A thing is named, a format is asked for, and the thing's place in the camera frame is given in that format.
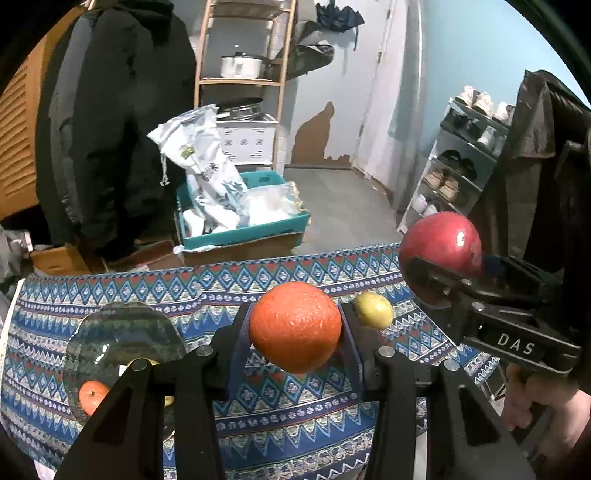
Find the person's right hand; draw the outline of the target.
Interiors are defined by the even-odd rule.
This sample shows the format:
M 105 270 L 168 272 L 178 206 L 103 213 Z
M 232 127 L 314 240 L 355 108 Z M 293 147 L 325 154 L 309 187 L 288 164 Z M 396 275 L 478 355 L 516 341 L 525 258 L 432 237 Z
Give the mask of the person's right hand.
M 526 429 L 533 421 L 532 405 L 553 410 L 552 422 L 539 444 L 539 452 L 551 463 L 564 460 L 580 439 L 590 419 L 590 396 L 578 384 L 564 378 L 532 373 L 510 364 L 506 370 L 507 391 L 501 418 L 506 427 Z

